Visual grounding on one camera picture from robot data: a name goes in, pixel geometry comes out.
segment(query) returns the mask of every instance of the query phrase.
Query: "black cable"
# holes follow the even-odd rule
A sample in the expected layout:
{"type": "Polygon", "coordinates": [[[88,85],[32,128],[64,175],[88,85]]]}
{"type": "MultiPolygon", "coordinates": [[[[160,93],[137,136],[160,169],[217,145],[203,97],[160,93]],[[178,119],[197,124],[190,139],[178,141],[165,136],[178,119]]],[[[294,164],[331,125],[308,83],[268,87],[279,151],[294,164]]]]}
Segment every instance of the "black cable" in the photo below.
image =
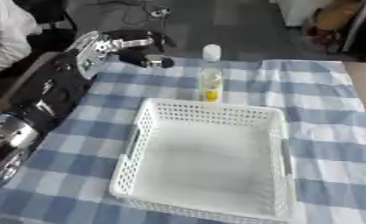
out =
{"type": "Polygon", "coordinates": [[[97,3],[88,3],[88,4],[96,4],[96,5],[124,4],[124,5],[128,5],[128,6],[139,6],[139,5],[141,5],[141,3],[128,3],[127,1],[124,1],[124,0],[111,0],[111,1],[108,1],[108,2],[100,2],[100,0],[98,0],[97,3]]]}
{"type": "Polygon", "coordinates": [[[137,25],[143,24],[145,22],[148,22],[151,19],[157,19],[157,20],[161,20],[162,32],[165,30],[165,24],[166,24],[166,20],[167,20],[168,16],[153,17],[151,15],[151,12],[148,10],[147,0],[142,0],[139,3],[129,3],[129,2],[127,2],[127,0],[111,0],[108,2],[101,2],[100,0],[98,0],[97,3],[87,3],[87,5],[104,5],[104,4],[123,4],[123,5],[127,6],[127,9],[124,11],[123,16],[122,16],[122,22],[125,25],[137,26],[137,25]],[[131,21],[129,21],[128,17],[130,15],[131,11],[133,10],[133,8],[137,8],[137,7],[140,7],[145,15],[140,20],[131,22],[131,21]]]}
{"type": "Polygon", "coordinates": [[[140,25],[144,22],[147,22],[147,21],[149,21],[150,18],[151,18],[151,13],[147,10],[147,2],[146,2],[146,0],[144,0],[144,1],[141,1],[138,5],[132,5],[127,8],[127,10],[123,13],[122,22],[125,25],[133,26],[133,25],[140,25]],[[134,7],[141,7],[141,9],[145,13],[145,15],[139,21],[131,22],[131,21],[128,21],[127,17],[130,15],[130,13],[134,7]]]}

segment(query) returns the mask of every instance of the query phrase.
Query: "plastic bottle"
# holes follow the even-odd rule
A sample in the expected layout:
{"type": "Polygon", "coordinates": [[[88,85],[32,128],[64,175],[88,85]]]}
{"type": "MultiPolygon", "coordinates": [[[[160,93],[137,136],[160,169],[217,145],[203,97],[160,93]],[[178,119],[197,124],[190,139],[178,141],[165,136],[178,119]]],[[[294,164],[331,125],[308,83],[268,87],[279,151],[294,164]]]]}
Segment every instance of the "plastic bottle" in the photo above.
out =
{"type": "Polygon", "coordinates": [[[218,45],[206,45],[203,48],[205,67],[200,76],[200,99],[205,102],[222,102],[223,78],[219,61],[222,49],[218,45]]]}

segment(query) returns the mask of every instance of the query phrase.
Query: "white sleeve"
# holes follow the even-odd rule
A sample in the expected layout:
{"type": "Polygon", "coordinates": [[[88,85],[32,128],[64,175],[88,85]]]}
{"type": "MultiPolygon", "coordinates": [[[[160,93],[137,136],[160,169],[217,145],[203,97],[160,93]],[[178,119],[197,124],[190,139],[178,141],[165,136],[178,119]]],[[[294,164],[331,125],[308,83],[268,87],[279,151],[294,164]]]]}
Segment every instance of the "white sleeve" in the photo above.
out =
{"type": "Polygon", "coordinates": [[[0,0],[0,71],[31,53],[26,37],[37,25],[11,0],[0,0]]]}

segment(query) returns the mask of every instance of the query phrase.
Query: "table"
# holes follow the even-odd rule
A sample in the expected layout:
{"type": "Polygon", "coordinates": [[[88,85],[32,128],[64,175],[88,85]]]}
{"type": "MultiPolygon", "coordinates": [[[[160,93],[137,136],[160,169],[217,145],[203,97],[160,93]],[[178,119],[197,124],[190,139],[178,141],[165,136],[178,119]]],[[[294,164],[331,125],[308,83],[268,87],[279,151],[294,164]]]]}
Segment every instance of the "table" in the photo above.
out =
{"type": "MultiPolygon", "coordinates": [[[[111,61],[81,105],[0,190],[0,223],[217,223],[121,207],[108,185],[141,102],[192,100],[201,62],[111,61]]],[[[296,223],[366,223],[366,113],[341,62],[221,62],[224,101],[283,109],[299,188],[296,223]]]]}

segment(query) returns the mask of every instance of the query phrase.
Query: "basket handle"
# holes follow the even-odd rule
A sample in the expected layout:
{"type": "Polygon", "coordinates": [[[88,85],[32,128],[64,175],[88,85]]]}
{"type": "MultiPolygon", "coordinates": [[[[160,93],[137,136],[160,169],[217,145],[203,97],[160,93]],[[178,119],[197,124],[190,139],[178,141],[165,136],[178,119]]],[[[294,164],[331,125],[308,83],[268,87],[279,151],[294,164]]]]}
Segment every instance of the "basket handle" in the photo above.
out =
{"type": "Polygon", "coordinates": [[[281,153],[283,155],[283,160],[284,160],[285,175],[292,176],[291,153],[289,151],[289,143],[288,143],[287,139],[284,139],[281,141],[281,153]]]}
{"type": "Polygon", "coordinates": [[[134,147],[137,144],[139,137],[141,136],[141,130],[138,126],[134,126],[129,135],[129,141],[127,143],[126,152],[124,153],[129,160],[132,158],[132,154],[134,152],[134,147]]]}

